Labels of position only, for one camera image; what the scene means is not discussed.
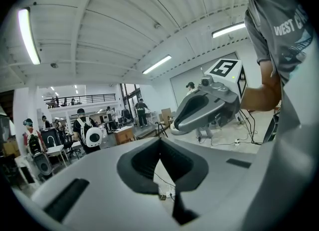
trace gray t-shirt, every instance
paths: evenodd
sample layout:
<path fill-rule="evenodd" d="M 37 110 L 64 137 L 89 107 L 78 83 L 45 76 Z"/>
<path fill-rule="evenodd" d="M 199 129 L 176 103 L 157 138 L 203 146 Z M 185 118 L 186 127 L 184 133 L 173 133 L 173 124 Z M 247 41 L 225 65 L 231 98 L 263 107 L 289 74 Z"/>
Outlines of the gray t-shirt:
<path fill-rule="evenodd" d="M 257 62 L 271 60 L 273 74 L 277 72 L 286 84 L 306 58 L 319 60 L 317 35 L 297 0 L 253 1 L 260 27 L 255 28 L 248 11 L 245 24 L 257 53 Z"/>

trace balcony railing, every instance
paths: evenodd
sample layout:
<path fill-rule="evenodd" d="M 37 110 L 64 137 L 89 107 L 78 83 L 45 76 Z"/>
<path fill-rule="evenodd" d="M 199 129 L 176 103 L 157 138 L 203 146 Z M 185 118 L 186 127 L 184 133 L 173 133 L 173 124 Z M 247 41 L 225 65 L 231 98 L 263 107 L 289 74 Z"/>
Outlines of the balcony railing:
<path fill-rule="evenodd" d="M 88 104 L 88 103 L 102 103 L 115 101 L 115 94 L 94 94 L 94 95 L 82 95 L 82 96 L 69 96 L 61 98 L 52 98 L 44 100 L 48 109 L 65 107 L 72 105 Z"/>

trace headphones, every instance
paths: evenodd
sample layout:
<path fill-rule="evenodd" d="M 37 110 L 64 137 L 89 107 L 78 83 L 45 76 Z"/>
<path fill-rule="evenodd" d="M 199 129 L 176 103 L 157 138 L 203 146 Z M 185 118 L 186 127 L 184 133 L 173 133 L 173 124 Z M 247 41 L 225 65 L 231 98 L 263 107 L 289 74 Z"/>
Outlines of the headphones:
<path fill-rule="evenodd" d="M 33 124 L 33 122 L 29 122 L 27 120 L 24 120 L 24 122 L 23 122 L 23 125 L 32 125 L 32 124 Z"/>

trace cardboard box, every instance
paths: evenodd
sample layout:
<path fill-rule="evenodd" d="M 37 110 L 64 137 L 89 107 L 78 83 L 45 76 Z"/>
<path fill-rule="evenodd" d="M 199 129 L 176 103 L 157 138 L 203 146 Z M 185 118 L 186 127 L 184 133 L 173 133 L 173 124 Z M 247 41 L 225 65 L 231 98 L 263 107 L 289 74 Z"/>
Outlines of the cardboard box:
<path fill-rule="evenodd" d="M 20 156 L 20 151 L 16 140 L 10 140 L 3 144 L 3 154 L 5 156 L 14 154 L 15 157 Z"/>

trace white backpack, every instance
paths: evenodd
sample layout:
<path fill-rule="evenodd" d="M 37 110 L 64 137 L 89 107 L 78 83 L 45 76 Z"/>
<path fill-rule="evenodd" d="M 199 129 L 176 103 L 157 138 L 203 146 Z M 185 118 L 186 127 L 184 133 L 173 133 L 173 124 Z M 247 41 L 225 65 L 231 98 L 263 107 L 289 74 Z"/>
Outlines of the white backpack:
<path fill-rule="evenodd" d="M 77 121 L 81 125 L 80 139 L 89 148 L 99 146 L 102 143 L 102 132 L 97 127 L 92 127 L 89 117 L 85 117 L 85 122 L 81 118 Z"/>

